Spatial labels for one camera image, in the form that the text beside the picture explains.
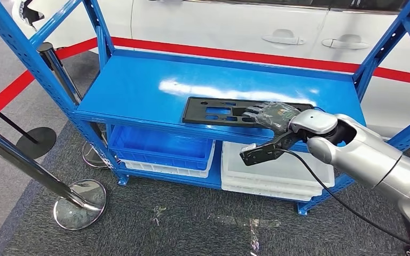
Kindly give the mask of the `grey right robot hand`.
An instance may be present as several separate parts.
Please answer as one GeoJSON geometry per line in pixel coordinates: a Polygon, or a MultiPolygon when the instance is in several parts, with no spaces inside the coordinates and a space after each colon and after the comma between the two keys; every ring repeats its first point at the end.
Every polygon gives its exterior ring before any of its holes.
{"type": "Polygon", "coordinates": [[[300,110],[283,102],[264,102],[247,107],[242,116],[254,121],[275,134],[286,133],[292,118],[300,114],[300,110]]]}

